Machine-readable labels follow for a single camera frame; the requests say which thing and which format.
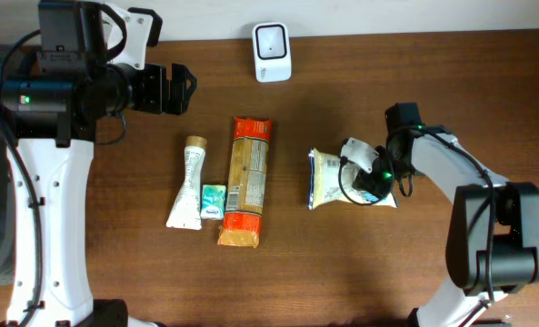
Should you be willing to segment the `white barcode scanner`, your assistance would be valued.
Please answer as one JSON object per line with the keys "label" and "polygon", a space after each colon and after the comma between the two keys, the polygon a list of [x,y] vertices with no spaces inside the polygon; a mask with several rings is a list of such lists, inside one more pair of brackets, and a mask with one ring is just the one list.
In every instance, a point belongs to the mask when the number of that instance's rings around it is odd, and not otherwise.
{"label": "white barcode scanner", "polygon": [[283,23],[257,24],[252,30],[255,78],[260,83],[289,80],[292,59],[288,28]]}

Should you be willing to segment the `green tissue packet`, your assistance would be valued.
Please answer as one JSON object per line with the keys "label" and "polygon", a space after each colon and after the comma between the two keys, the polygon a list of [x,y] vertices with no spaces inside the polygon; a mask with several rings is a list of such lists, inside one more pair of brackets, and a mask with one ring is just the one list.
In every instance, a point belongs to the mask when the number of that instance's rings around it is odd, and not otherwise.
{"label": "green tissue packet", "polygon": [[204,184],[202,188],[200,217],[206,220],[223,220],[225,216],[226,187]]}

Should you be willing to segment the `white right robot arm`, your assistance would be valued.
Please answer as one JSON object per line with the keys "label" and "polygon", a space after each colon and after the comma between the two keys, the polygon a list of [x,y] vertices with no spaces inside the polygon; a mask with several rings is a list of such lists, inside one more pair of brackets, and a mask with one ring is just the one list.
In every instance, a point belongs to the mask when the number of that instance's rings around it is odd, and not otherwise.
{"label": "white right robot arm", "polygon": [[415,103],[384,112],[387,137],[372,147],[344,140],[341,164],[355,164],[357,191],[373,206],[405,197],[416,175],[428,177],[452,204],[445,247],[448,275],[434,296],[413,309],[409,326],[471,326],[494,304],[539,282],[539,189],[494,173],[469,154],[442,125],[424,124]]}

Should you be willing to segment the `orange spaghetti packet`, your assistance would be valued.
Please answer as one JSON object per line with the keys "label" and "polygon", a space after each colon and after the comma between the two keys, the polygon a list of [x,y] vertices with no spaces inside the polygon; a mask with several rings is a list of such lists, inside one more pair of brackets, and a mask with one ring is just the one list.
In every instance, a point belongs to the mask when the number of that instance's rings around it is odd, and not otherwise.
{"label": "orange spaghetti packet", "polygon": [[255,248],[260,243],[271,130],[267,119],[235,118],[220,245]]}

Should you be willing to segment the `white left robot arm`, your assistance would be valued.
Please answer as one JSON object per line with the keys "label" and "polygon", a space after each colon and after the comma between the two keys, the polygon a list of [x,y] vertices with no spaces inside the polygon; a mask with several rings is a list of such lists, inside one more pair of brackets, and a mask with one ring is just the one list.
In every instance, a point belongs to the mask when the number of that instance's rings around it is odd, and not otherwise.
{"label": "white left robot arm", "polygon": [[42,1],[18,70],[0,71],[0,129],[15,196],[8,326],[136,326],[124,301],[97,300],[85,261],[86,185],[105,117],[186,112],[197,87],[182,64],[149,64],[160,15],[106,1]]}

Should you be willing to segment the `white tube with gold cap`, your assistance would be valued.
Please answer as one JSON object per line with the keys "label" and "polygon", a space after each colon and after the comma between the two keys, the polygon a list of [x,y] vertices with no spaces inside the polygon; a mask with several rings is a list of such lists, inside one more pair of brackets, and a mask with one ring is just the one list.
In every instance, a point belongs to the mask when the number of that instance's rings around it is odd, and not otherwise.
{"label": "white tube with gold cap", "polygon": [[168,228],[189,230],[202,228],[201,172],[205,161],[206,146],[207,141],[204,137],[190,135],[186,138],[185,177],[166,221]]}

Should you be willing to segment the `cream snack bag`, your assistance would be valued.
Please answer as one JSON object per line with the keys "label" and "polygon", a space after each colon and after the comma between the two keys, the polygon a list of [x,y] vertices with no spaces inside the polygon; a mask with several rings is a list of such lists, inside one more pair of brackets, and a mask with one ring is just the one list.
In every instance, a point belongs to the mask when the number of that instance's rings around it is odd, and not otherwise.
{"label": "cream snack bag", "polygon": [[357,191],[352,187],[352,183],[361,170],[354,163],[347,163],[341,173],[343,188],[338,183],[341,158],[334,154],[326,154],[311,148],[308,153],[310,164],[310,180],[307,207],[314,210],[318,206],[335,201],[359,204],[374,203],[378,206],[389,206],[396,208],[393,193],[389,193],[382,201],[368,192]]}

